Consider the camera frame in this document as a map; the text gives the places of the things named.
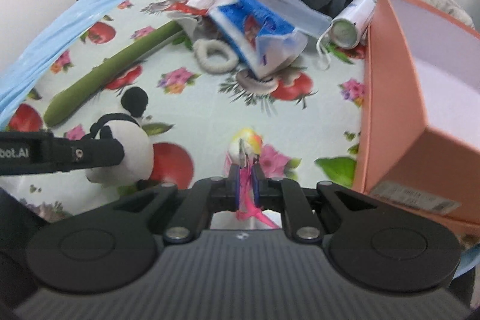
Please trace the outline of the small panda plush toy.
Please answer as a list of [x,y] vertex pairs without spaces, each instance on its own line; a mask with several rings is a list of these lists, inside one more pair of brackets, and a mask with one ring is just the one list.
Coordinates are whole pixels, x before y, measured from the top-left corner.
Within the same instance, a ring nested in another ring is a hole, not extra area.
[[148,101],[142,88],[128,88],[120,99],[119,111],[102,115],[91,125],[84,140],[116,140],[123,148],[124,157],[114,166],[87,169],[85,176],[89,182],[126,186],[150,179],[154,148],[141,124]]

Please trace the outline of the blue tissue pack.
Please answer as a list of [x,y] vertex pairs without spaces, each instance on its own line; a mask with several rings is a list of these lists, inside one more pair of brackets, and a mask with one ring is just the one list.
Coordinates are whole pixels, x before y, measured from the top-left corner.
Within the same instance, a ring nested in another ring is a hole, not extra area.
[[307,37],[257,0],[214,0],[208,16],[256,78],[288,67]]

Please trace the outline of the green plush toothbrush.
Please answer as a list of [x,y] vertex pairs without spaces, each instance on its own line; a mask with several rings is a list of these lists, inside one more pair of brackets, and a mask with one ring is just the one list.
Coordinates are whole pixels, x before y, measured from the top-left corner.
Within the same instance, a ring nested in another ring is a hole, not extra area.
[[170,21],[94,67],[52,98],[43,116],[46,126],[56,127],[65,122],[100,88],[181,31],[182,27],[178,23]]

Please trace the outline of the floral plastic table cover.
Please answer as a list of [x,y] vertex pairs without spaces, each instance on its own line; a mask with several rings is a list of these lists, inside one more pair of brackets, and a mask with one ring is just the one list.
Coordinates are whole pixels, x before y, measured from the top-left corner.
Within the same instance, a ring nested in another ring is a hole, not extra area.
[[[124,0],[77,38],[51,64],[5,126],[45,131],[51,99],[107,58],[168,23],[176,0]],[[188,188],[222,175],[226,150],[244,127],[264,141],[260,165],[267,176],[286,177],[312,188],[329,179],[351,187],[364,103],[363,47],[347,53],[328,46],[326,71],[309,44],[280,76],[259,82],[242,67],[224,75],[202,70],[184,34],[171,38],[97,91],[56,136],[77,140],[99,116],[119,110],[120,98],[140,87],[149,102],[142,123],[159,164],[154,176]]]

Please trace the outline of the light blue bed sheet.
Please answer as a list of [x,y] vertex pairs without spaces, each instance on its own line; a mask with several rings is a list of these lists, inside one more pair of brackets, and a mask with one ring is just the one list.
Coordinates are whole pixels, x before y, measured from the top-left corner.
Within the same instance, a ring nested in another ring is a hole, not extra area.
[[7,126],[17,107],[60,54],[122,1],[76,1],[1,72],[1,127]]

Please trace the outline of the blue face mask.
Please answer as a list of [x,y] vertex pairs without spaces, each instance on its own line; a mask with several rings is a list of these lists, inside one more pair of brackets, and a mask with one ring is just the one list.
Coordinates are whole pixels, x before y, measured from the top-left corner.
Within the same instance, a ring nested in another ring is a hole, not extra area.
[[322,43],[332,24],[332,18],[308,7],[300,0],[257,0],[281,16],[300,32],[316,39],[316,51],[320,58],[320,69],[330,67],[331,58]]

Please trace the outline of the orange cardboard box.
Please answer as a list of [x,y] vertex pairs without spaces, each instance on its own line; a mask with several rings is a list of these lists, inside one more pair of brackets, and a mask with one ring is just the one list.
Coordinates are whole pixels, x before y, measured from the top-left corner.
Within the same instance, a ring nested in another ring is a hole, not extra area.
[[479,234],[479,33],[420,0],[377,0],[353,188]]

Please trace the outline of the red packet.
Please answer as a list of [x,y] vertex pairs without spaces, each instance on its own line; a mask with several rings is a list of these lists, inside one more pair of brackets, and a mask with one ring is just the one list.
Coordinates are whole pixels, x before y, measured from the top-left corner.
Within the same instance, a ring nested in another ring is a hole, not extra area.
[[176,0],[164,12],[180,12],[184,15],[207,16],[217,0]]

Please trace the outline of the white spray can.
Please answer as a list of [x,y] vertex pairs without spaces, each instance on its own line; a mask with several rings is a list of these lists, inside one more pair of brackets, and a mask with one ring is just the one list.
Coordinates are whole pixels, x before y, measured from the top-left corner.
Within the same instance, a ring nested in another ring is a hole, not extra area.
[[329,39],[343,49],[353,49],[364,36],[374,15],[376,0],[353,0],[332,20]]

